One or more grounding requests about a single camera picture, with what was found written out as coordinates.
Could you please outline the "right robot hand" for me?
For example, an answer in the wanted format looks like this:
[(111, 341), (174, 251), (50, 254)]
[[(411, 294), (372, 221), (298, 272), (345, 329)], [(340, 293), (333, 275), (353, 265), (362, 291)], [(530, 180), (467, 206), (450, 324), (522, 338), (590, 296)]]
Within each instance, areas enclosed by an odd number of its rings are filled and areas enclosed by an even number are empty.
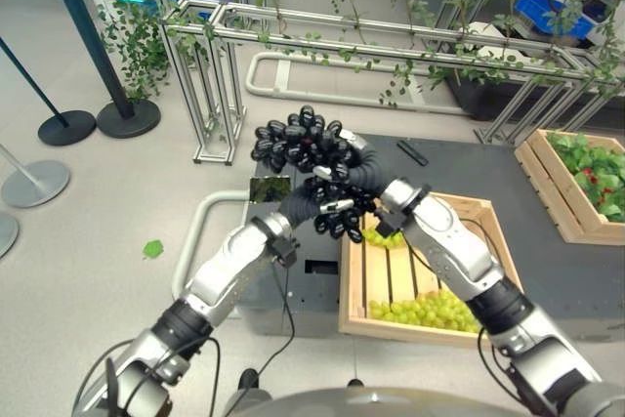
[(351, 146), (359, 158), (359, 163), (347, 170), (347, 177), (344, 179), (339, 177), (337, 170), (323, 165), (314, 166), (313, 174), (323, 181), (349, 184), (366, 190), (375, 197), (381, 196), (394, 178), (383, 158), (372, 144), (351, 130), (341, 130), (339, 138)]

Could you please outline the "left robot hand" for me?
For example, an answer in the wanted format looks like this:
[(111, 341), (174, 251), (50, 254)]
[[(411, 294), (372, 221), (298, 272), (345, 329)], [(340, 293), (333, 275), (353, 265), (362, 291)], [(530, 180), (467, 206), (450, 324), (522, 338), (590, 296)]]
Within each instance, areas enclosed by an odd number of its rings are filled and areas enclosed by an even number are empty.
[(339, 199), (326, 203), (317, 203), (308, 190), (299, 187), (290, 192), (280, 202), (277, 212), (295, 230), (302, 223), (321, 215), (331, 215), (344, 212), (354, 207), (352, 199)]

